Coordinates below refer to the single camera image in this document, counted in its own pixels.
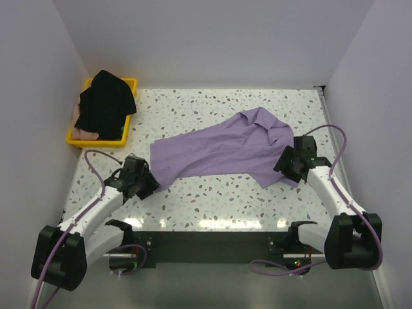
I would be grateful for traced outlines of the purple t shirt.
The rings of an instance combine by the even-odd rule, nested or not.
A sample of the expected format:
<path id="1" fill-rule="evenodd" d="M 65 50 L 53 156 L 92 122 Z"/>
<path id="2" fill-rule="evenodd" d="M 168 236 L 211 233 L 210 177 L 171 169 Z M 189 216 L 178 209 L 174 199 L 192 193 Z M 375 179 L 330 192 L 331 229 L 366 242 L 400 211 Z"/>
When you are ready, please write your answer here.
<path id="1" fill-rule="evenodd" d="M 178 178 L 223 174 L 248 174 L 266 188 L 283 180 L 274 166 L 293 141 L 288 124 L 258 107 L 205 129 L 154 141 L 151 172 L 162 191 Z"/>

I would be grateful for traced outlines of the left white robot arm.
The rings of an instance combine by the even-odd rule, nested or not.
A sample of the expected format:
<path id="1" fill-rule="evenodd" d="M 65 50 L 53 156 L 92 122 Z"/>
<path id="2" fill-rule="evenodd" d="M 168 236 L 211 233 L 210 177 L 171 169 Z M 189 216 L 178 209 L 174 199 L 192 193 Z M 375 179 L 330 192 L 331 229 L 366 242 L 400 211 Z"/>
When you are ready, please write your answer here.
<path id="1" fill-rule="evenodd" d="M 135 196 L 149 197 L 159 184 L 145 159 L 130 154 L 120 164 L 106 180 L 98 178 L 101 188 L 83 208 L 58 226 L 40 231 L 31 268 L 34 279 L 73 291 L 100 256 L 114 248 L 132 248 L 131 226 L 109 215 Z"/>

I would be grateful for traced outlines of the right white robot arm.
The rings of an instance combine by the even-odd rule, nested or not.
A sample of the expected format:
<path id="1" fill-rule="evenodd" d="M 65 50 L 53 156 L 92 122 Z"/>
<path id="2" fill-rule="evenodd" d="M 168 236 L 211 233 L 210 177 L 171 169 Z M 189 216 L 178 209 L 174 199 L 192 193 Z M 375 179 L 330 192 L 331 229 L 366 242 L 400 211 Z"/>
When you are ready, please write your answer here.
<path id="1" fill-rule="evenodd" d="M 317 155 L 313 136 L 297 136 L 283 151 L 274 171 L 295 183 L 309 185 L 332 220 L 329 227 L 313 221 L 293 222 L 286 244 L 295 253 L 308 246 L 322 252 L 332 269 L 375 270 L 383 260 L 382 220 L 350 197 L 333 167 L 327 158 Z"/>

